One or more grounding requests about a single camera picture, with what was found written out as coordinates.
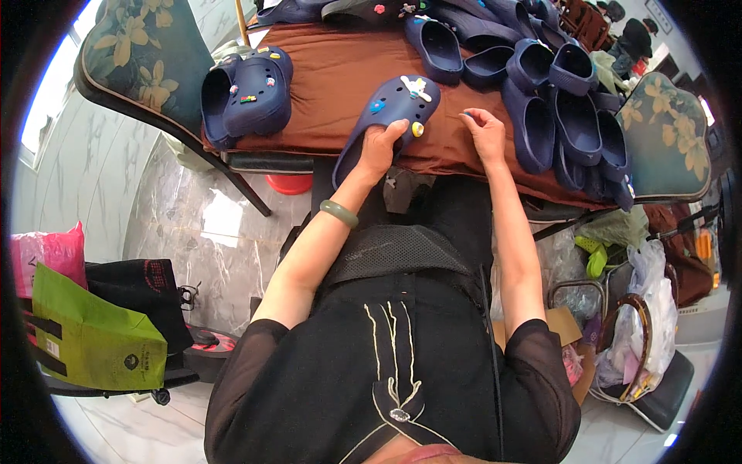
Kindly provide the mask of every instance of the woman's left hand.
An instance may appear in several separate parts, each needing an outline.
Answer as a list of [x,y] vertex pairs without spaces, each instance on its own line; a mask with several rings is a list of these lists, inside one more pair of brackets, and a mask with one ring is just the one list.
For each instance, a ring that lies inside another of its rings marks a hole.
[[394,142],[404,134],[409,126],[410,121],[397,120],[386,128],[372,125],[366,129],[361,159],[358,160],[353,170],[358,171],[372,184],[376,184],[392,165]]

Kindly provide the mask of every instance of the black cloth bag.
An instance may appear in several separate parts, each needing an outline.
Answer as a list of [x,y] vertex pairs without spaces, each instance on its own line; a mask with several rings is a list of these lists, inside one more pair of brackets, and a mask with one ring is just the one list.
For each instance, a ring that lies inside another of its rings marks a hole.
[[168,342],[168,354],[193,344],[180,309],[180,291],[169,259],[85,263],[88,290],[109,303],[144,313]]

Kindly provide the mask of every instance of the woman's right hand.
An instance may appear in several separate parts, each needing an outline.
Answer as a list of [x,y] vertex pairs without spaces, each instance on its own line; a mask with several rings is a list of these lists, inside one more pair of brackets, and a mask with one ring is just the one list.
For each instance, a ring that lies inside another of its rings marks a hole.
[[474,146],[485,169],[505,164],[505,124],[489,111],[467,108],[459,118],[474,139]]

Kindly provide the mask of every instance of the green paper bag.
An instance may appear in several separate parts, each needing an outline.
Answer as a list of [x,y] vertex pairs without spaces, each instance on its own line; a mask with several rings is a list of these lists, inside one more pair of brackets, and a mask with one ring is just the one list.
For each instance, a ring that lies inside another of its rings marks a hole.
[[29,319],[36,358],[52,377],[109,391],[162,387],[168,344],[147,315],[108,303],[39,263]]

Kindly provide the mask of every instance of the white embroidered stripe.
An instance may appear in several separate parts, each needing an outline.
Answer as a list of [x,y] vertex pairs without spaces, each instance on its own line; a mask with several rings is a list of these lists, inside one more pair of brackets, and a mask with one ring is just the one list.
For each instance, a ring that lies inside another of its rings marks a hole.
[[[403,408],[412,398],[415,397],[415,395],[419,391],[420,387],[422,386],[422,381],[420,381],[420,380],[415,381],[414,380],[414,375],[415,375],[414,374],[415,348],[414,348],[414,345],[413,345],[412,323],[410,321],[410,314],[407,312],[407,306],[405,306],[404,305],[404,302],[402,302],[402,301],[400,301],[400,304],[404,308],[404,313],[407,316],[407,332],[408,332],[408,338],[410,340],[410,383],[413,385],[413,391],[412,391],[412,393],[407,397],[407,399],[404,400],[404,403],[402,403],[402,405],[399,406],[400,408]],[[394,353],[395,376],[398,376],[397,350],[396,350],[396,343],[395,343],[396,342],[397,318],[392,313],[392,304],[389,301],[387,301],[387,307],[389,309],[389,315],[387,315],[387,311],[384,309],[384,306],[383,305],[379,305],[379,306],[381,306],[381,312],[384,314],[384,317],[387,320],[387,327],[389,328],[391,342],[392,342],[392,351]],[[376,338],[376,326],[377,326],[376,319],[373,316],[371,316],[371,312],[369,310],[368,304],[365,304],[364,305],[364,309],[366,310],[366,315],[368,316],[369,319],[371,319],[371,323],[372,323],[372,329],[373,329],[373,347],[374,347],[374,355],[376,357],[376,379],[377,380],[381,380],[381,360],[379,359],[379,356],[378,356],[378,342],[377,342],[377,338]],[[390,320],[389,320],[389,317],[390,316],[394,320],[394,325],[393,326],[392,326],[392,324],[390,323]],[[399,405],[398,379],[393,379],[392,377],[390,377],[387,380],[387,392],[390,395],[390,397],[395,400],[395,403],[397,405]],[[368,440],[373,434],[375,434],[377,431],[381,430],[386,425],[388,425],[391,428],[395,429],[398,433],[400,433],[400,435],[403,435],[404,437],[408,438],[409,440],[412,440],[417,446],[422,446],[422,444],[420,442],[418,442],[417,440],[415,440],[414,438],[412,438],[410,435],[407,435],[406,433],[404,433],[399,427],[397,427],[394,423],[392,423],[391,421],[389,421],[387,419],[387,416],[384,415],[381,412],[381,409],[379,409],[378,403],[376,402],[376,397],[373,395],[373,389],[372,389],[371,397],[373,399],[373,405],[374,405],[374,408],[376,408],[376,412],[377,412],[378,416],[381,417],[381,420],[384,421],[384,422],[382,424],[380,424],[378,427],[376,427],[375,429],[373,429],[371,432],[369,432],[368,435],[366,435],[360,442],[358,442],[353,447],[353,449],[351,449],[350,451],[348,451],[348,453],[345,455],[345,457],[340,461],[340,464],[342,464],[346,459],[348,459],[348,457],[356,449],[358,449],[358,447],[361,446],[366,440]],[[451,445],[451,446],[453,446],[455,448],[455,446],[453,445],[453,443],[451,443],[443,435],[439,434],[438,432],[434,431],[431,428],[428,428],[428,427],[426,427],[426,426],[424,426],[422,424],[418,424],[417,422],[415,422],[422,415],[423,411],[425,411],[425,404],[422,405],[422,407],[420,408],[420,412],[417,414],[417,416],[415,416],[413,419],[408,420],[407,423],[408,424],[416,425],[417,427],[420,427],[420,428],[423,428],[424,430],[429,431],[430,433],[436,435],[437,437],[441,438],[446,443],[448,443],[449,445]]]
[[364,304],[364,308],[366,315],[371,319],[371,324],[373,324],[373,353],[376,356],[376,380],[381,380],[381,363],[378,360],[378,346],[376,346],[376,319],[371,316],[368,304]]
[[[387,317],[387,311],[384,309],[384,306],[381,306],[381,311],[384,313],[384,316]],[[387,317],[387,323],[389,324],[389,334],[392,339],[392,354],[394,356],[394,396],[393,398],[397,399],[397,404],[399,404],[399,367],[397,365],[397,318],[392,313],[392,304],[387,301],[387,306],[389,307],[389,316]],[[394,319],[394,324],[391,324],[389,321],[389,317]]]

